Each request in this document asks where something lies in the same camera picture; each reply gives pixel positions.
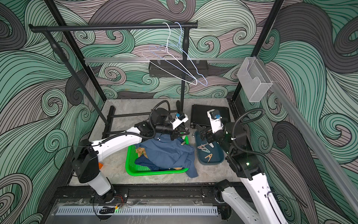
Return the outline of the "navy Mickey print t-shirt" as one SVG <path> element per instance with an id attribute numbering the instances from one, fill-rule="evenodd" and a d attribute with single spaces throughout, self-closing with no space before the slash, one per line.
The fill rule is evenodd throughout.
<path id="1" fill-rule="evenodd" d="M 167 169 L 161 168 L 157 165 L 155 165 L 153 162 L 151 162 L 148 158 L 146 158 L 144 155 L 140 156 L 135 160 L 136 165 L 144 166 L 149 168 L 151 171 L 166 171 Z"/>

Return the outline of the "white wire hanger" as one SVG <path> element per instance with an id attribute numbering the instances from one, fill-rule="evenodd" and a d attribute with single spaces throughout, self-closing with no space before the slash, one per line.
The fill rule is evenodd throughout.
<path id="1" fill-rule="evenodd" d="M 158 65 L 156 65 L 155 63 L 151 62 L 151 60 L 149 60 L 147 57 L 145 57 L 145 56 L 143 55 L 143 53 L 142 53 L 142 56 L 143 56 L 150 64 L 155 65 L 156 67 L 158 67 L 159 69 L 163 70 L 163 71 L 166 72 L 167 74 L 169 74 L 169 75 L 171 75 L 171 76 L 173 76 L 173 77 L 176 77 L 176 78 L 178 78 L 178 79 L 180 79 L 180 80 L 182 80 L 182 81 L 184 81 L 184 82 L 187 82 L 187 83 L 189 83 L 189 84 L 197 85 L 197 84 L 198 84 L 197 78 L 189 72 L 189 70 L 186 68 L 185 65 L 183 65 L 173 54 L 171 54 L 171 53 L 168 51 L 169 39 L 170 39 L 170 36 L 171 36 L 171 28 L 170 28 L 170 26 L 169 26 L 168 23 L 163 22 L 163 24 L 166 24 L 167 27 L 168 27 L 168 29 L 169 29 L 169 36 L 168 36 L 168 39 L 167 39 L 166 47 L 165 47 L 165 49 L 163 49 L 163 45 L 161 45 L 161 46 L 159 46 L 159 47 L 155 47 L 155 50 L 154 50 L 154 51 L 151 51 L 151 52 L 152 52 L 154 55 L 157 56 L 157 60 L 158 60 L 158 61 L 160 61 L 160 60 L 165 60 L 166 62 L 168 62 L 168 63 L 170 63 L 171 65 L 173 65 L 175 68 L 177 68 L 177 69 L 179 69 L 180 71 L 182 71 L 182 72 L 183 72 L 183 73 L 182 73 L 183 75 L 188 75 L 188 76 L 190 76 L 191 78 L 193 78 L 193 79 L 195 80 L 195 83 L 186 81 L 186 80 L 183 79 L 183 78 L 179 78 L 178 76 L 175 76 L 175 75 L 173 75 L 172 73 L 169 73 L 167 70 L 165 70 L 165 69 L 159 67 Z M 178 67 L 178 66 L 172 64 L 171 62 L 169 62 L 169 61 L 168 61 L 169 58 L 160 57 L 159 55 L 157 55 L 157 54 L 155 53 L 156 51 L 163 51 L 163 52 L 165 52 L 167 55 L 170 55 L 170 56 L 171 56 L 176 62 L 178 62 L 185 70 L 182 70 L 180 67 Z"/>

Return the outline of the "slate blue t-shirt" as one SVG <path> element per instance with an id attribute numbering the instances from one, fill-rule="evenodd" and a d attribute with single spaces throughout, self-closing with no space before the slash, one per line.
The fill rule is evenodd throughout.
<path id="1" fill-rule="evenodd" d="M 198 177 L 195 167 L 195 148 L 191 145 L 181 145 L 184 140 L 177 138 L 171 140 L 168 134 L 156 134 L 153 139 L 149 139 L 139 144 L 135 148 L 145 148 L 148 159 L 155 165 L 170 169 L 187 169 L 187 176 L 190 178 Z"/>

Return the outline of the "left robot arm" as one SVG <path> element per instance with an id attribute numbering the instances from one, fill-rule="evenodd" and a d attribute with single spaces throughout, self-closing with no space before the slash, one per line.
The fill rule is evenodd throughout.
<path id="1" fill-rule="evenodd" d="M 183 102 L 176 102 L 177 113 L 171 116 L 171 109 L 160 108 L 160 105 L 170 103 L 167 100 L 159 102 L 149 113 L 147 120 L 135 124 L 130 129 L 111 134 L 98 141 L 81 141 L 76 147 L 71 161 L 73 170 L 80 183 L 89 185 L 101 203 L 114 200 L 116 191 L 105 177 L 99 163 L 108 156 L 144 140 L 153 139 L 157 134 L 167 134 L 171 140 L 187 135 L 185 127 L 188 116 L 183 112 Z"/>

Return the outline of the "tan cartoon print t-shirt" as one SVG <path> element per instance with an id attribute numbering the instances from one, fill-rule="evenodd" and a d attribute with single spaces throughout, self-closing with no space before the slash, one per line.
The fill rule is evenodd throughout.
<path id="1" fill-rule="evenodd" d="M 145 158 L 148 159 L 148 156 L 146 154 L 145 148 L 143 147 L 139 147 L 136 149 L 136 154 L 138 155 L 138 158 L 140 158 L 141 156 L 144 156 Z"/>

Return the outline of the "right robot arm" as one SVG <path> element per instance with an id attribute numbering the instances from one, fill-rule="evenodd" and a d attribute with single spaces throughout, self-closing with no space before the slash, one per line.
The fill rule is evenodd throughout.
<path id="1" fill-rule="evenodd" d="M 255 120 L 260 119 L 265 111 L 255 108 L 245 112 L 235 122 L 224 122 L 217 109 L 207 111 L 210 126 L 198 129 L 201 139 L 207 143 L 215 142 L 226 154 L 230 168 L 240 178 L 252 199 L 253 206 L 238 193 L 228 180 L 216 184 L 214 195 L 219 203 L 227 205 L 225 213 L 235 212 L 245 224 L 286 224 L 284 217 L 268 184 L 259 154 L 248 149 L 246 124 L 243 118 L 250 113 L 259 112 Z"/>

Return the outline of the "light blue wire hanger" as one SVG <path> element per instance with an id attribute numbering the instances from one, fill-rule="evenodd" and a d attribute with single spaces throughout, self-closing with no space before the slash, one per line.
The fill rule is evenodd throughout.
<path id="1" fill-rule="evenodd" d="M 182 64 L 184 63 L 184 62 L 186 62 L 188 59 L 189 59 L 189 61 L 190 61 L 190 63 L 194 66 L 194 68 L 195 68 L 195 70 L 196 70 L 196 74 L 197 75 L 199 75 L 199 76 L 201 76 L 204 80 L 205 80 L 205 84 L 204 83 L 202 83 L 201 81 L 199 81 L 198 79 L 198 83 L 199 84 L 201 84 L 201 85 L 203 85 L 203 86 L 207 86 L 208 85 L 208 81 L 207 81 L 207 79 L 204 77 L 204 75 L 202 75 L 202 74 L 200 74 L 199 73 L 199 70 L 198 70 L 198 68 L 197 68 L 197 66 L 194 64 L 194 62 L 192 61 L 192 59 L 190 58 L 190 56 L 188 55 L 188 53 L 180 46 L 180 41 L 181 41 L 181 37 L 183 36 L 183 30 L 182 30 L 182 26 L 178 23 L 178 22 L 175 22 L 175 24 L 177 24 L 177 25 L 179 25 L 179 28 L 180 28 L 180 36 L 179 36 L 179 40 L 178 40 L 178 43 L 177 43 L 177 45 L 175 45 L 175 47 L 177 47 L 177 49 L 179 49 L 182 53 L 184 53 L 184 55 L 185 56 L 187 56 L 187 59 L 184 59 L 184 57 L 182 57 Z M 150 52 L 151 51 L 154 51 L 155 50 L 155 47 L 154 46 L 152 46 L 152 47 L 149 47 L 149 50 L 150 50 Z"/>

